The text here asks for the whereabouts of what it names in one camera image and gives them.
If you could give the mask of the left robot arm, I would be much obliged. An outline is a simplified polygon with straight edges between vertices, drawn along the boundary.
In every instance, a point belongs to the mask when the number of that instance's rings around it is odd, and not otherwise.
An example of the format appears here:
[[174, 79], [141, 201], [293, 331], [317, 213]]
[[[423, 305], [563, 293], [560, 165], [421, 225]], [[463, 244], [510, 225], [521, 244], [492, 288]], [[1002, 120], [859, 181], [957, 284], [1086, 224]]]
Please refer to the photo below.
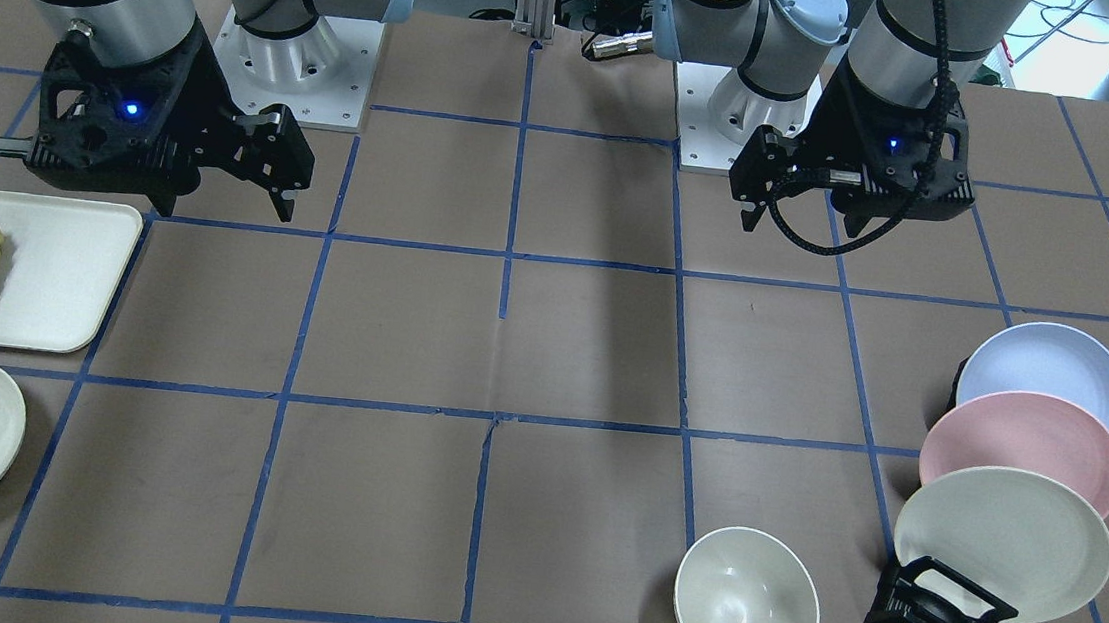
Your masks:
[[655, 53], [726, 67], [713, 114], [744, 231], [769, 217], [814, 255], [976, 202], [963, 82], [1030, 0], [654, 0]]

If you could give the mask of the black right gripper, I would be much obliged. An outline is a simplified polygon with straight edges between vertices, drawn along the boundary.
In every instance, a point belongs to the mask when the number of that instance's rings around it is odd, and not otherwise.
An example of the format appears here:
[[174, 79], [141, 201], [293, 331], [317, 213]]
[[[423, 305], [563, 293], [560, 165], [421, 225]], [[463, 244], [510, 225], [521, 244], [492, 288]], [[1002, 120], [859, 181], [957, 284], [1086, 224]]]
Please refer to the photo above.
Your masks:
[[288, 223], [312, 186], [308, 140], [288, 106], [241, 114], [225, 79], [200, 20], [167, 53], [122, 68], [102, 65], [71, 31], [42, 73], [34, 137], [0, 137], [0, 159], [27, 159], [52, 188], [144, 196], [167, 217], [202, 167], [226, 163]]

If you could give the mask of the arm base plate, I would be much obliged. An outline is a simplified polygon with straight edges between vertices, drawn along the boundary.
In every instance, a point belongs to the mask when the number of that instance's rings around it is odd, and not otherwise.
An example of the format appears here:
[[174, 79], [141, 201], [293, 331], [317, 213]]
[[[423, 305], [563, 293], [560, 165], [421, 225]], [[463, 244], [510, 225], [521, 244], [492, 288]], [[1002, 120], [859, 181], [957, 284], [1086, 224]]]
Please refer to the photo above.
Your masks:
[[301, 126], [358, 133], [385, 29], [370, 20], [323, 17], [307, 33], [279, 40], [228, 19], [212, 49], [234, 103], [247, 114], [277, 103]]
[[675, 64], [676, 125], [681, 167], [724, 176], [755, 127], [776, 127], [798, 135], [822, 94], [815, 76], [806, 96], [779, 101], [763, 98], [741, 81], [736, 68], [685, 62]]

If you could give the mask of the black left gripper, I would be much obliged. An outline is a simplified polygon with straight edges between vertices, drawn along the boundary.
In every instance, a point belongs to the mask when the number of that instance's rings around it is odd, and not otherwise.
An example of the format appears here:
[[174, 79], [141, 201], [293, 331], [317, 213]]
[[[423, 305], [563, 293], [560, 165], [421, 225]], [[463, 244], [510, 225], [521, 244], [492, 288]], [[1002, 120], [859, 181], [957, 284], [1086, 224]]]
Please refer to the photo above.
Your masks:
[[[933, 133], [942, 122], [942, 149], [932, 178], [904, 213], [904, 219], [947, 221], [976, 204], [969, 177], [969, 129], [955, 82], [947, 88], [948, 108], [930, 101], [898, 108], [864, 86], [848, 61], [833, 72], [808, 127], [798, 136], [798, 164], [858, 174], [856, 185], [832, 188], [833, 204], [844, 214], [847, 236], [858, 238], [869, 219], [888, 219], [909, 200], [930, 156]], [[811, 170], [793, 161], [797, 144], [777, 127], [755, 127], [730, 170], [731, 197], [742, 229], [754, 232], [759, 219], [775, 222], [782, 235], [796, 233], [779, 208], [780, 200], [812, 188]]]

